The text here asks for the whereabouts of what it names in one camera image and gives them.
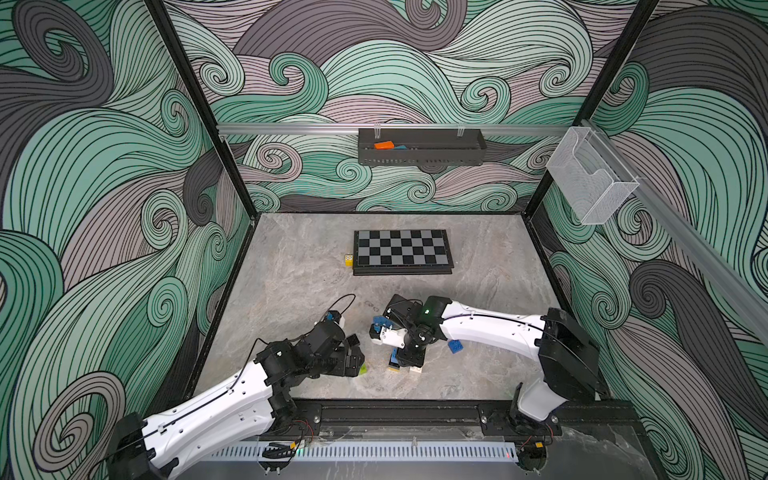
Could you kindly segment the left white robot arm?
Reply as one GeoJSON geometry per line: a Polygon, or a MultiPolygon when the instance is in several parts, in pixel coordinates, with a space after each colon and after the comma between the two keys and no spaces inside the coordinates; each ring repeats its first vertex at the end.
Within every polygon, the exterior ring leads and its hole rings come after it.
{"type": "Polygon", "coordinates": [[[224,447],[299,423],[290,395],[306,379],[359,375],[357,336],[324,318],[296,340],[253,351],[233,377],[145,419],[132,413],[114,427],[104,464],[111,479],[174,479],[224,447]]]}

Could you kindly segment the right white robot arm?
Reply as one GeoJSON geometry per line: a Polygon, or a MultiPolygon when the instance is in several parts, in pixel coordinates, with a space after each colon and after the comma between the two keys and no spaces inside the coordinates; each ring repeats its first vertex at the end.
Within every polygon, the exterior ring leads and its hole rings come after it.
{"type": "Polygon", "coordinates": [[[567,402],[593,402],[607,394],[599,373],[599,347],[566,311],[506,314],[447,297],[422,302],[395,295],[369,329],[373,343],[393,349],[390,364],[420,369],[426,349],[439,341],[474,342],[535,360],[540,376],[520,383],[506,413],[483,413],[505,435],[549,436],[553,412],[567,402]]]}

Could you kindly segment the blue square lego brick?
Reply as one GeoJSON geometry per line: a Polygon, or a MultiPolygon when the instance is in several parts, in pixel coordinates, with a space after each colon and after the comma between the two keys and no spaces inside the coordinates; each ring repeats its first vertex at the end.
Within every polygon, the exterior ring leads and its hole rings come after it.
{"type": "Polygon", "coordinates": [[[449,340],[448,347],[453,354],[463,350],[463,344],[459,340],[449,340]]]}

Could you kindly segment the black lego brick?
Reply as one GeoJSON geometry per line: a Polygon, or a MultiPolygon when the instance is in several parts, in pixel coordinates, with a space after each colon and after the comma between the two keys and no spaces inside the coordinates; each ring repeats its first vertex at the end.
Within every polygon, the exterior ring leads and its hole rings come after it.
{"type": "Polygon", "coordinates": [[[348,348],[353,349],[359,346],[359,339],[356,334],[352,334],[345,339],[348,348]]]}

